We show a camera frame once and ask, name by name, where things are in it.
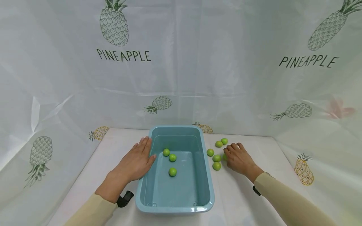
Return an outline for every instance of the small green fruit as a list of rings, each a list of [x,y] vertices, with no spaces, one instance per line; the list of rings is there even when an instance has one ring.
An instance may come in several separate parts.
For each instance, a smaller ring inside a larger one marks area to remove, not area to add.
[[[214,155],[214,157],[212,157],[212,160],[214,162],[220,162],[221,161],[221,156],[220,155]]]
[[[208,156],[212,157],[212,156],[214,155],[214,150],[211,149],[211,148],[209,148],[209,149],[207,150],[206,154],[207,154]]]
[[[173,167],[171,167],[169,170],[168,170],[168,175],[170,176],[176,176],[177,174],[177,170]]]
[[[223,145],[226,145],[227,142],[228,142],[228,140],[227,140],[226,138],[222,138],[222,139],[221,139],[221,142],[223,143]]]
[[[165,148],[165,149],[163,150],[163,155],[164,155],[164,156],[169,156],[169,155],[170,155],[170,150],[169,150],[168,148]]]
[[[216,141],[215,146],[216,146],[217,148],[220,148],[220,147],[223,146],[223,143],[218,140],[218,141]]]
[[[177,158],[177,156],[176,156],[175,154],[171,154],[170,157],[168,157],[168,159],[169,159],[171,162],[176,161],[176,158]]]
[[[220,162],[214,162],[212,167],[214,168],[214,170],[219,171],[221,169],[221,163]]]

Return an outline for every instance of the pineapple illustration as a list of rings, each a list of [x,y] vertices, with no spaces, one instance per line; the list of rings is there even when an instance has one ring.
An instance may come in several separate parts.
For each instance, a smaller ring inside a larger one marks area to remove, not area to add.
[[[271,118],[275,120],[280,120],[284,115],[286,115],[289,118],[294,119],[300,119],[309,117],[312,115],[312,108],[305,104],[305,103],[299,103],[295,105],[290,105],[285,112],[282,112],[280,114],[271,115]]]
[[[317,50],[327,44],[341,30],[348,15],[361,10],[358,9],[361,4],[361,0],[344,0],[342,8],[327,17],[313,32],[308,41],[308,48]]]
[[[25,180],[28,181],[25,187],[31,187],[37,180],[42,180],[42,176],[45,176],[44,170],[49,170],[45,164],[51,160],[52,154],[53,144],[51,138],[36,138],[30,152],[30,164],[33,166],[33,169],[28,173],[30,176]]]
[[[99,23],[103,37],[111,44],[124,46],[128,42],[128,25],[122,10],[127,7],[119,0],[105,0],[106,8],[102,9]]]
[[[298,155],[294,172],[299,177],[299,180],[303,185],[311,185],[314,181],[314,176],[312,171],[309,169],[309,166],[307,164],[308,160],[312,160],[312,157],[309,155],[305,155],[304,153],[302,155]]]
[[[101,126],[98,129],[96,129],[94,132],[89,133],[89,139],[93,141],[94,139],[102,140],[104,135],[107,133],[109,128],[107,126]]]
[[[212,129],[208,125],[202,125],[199,122],[195,122],[192,125],[200,127],[200,129],[202,130],[203,133],[212,133]]]
[[[152,101],[152,105],[151,106],[147,106],[145,107],[143,110],[145,112],[148,112],[149,114],[157,114],[157,110],[165,110],[169,107],[171,107],[172,105],[172,101],[170,98],[166,97],[166,96],[160,96],[157,97],[156,99],[154,99],[154,101]]]

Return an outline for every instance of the table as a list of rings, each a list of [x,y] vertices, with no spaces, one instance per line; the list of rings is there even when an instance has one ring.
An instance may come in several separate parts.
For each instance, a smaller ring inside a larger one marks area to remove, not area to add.
[[[111,128],[99,143],[94,154],[71,187],[67,196],[49,222],[49,226],[64,225],[65,222],[87,201],[130,148],[148,135],[148,130]],[[254,161],[266,172],[311,200],[292,166],[272,137],[204,134],[206,149],[213,148],[215,154],[222,154],[222,148],[214,146],[215,141],[227,138],[229,144],[241,142]],[[134,198],[124,208],[118,208],[106,224],[127,226],[265,226],[285,225],[272,205],[262,196],[254,193],[253,184],[223,162],[219,171],[212,168],[209,158],[215,204],[206,213],[190,216],[159,216],[145,214],[136,208]],[[131,182],[124,189],[136,194],[138,182]]]

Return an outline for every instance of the light blue plastic tub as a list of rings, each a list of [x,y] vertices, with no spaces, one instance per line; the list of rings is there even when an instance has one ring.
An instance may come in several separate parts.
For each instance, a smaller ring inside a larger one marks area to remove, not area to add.
[[[150,155],[157,158],[150,171],[139,180],[137,208],[146,213],[183,214],[209,211],[215,202],[209,161],[202,131],[196,126],[164,125],[150,130]],[[168,148],[177,159],[163,156]],[[177,175],[170,177],[174,167]]]

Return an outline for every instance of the pineapple text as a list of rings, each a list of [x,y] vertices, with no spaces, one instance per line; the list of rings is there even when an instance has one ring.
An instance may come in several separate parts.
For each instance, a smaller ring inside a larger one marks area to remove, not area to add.
[[[107,50],[99,50],[97,49],[99,57],[103,60],[113,60],[113,61],[151,61],[149,59],[148,52],[149,51],[125,51],[125,53],[121,51],[107,51]]]
[[[328,57],[328,55],[313,55],[313,56],[302,56],[302,57],[283,57],[282,61],[279,64],[279,67],[283,64],[286,65],[285,67],[297,67],[297,68],[301,68],[303,66],[309,66],[311,63],[312,66],[314,66],[317,62],[318,62],[318,66],[320,67],[327,67],[327,68],[331,68],[332,64],[335,63],[335,60],[339,59],[339,57]]]

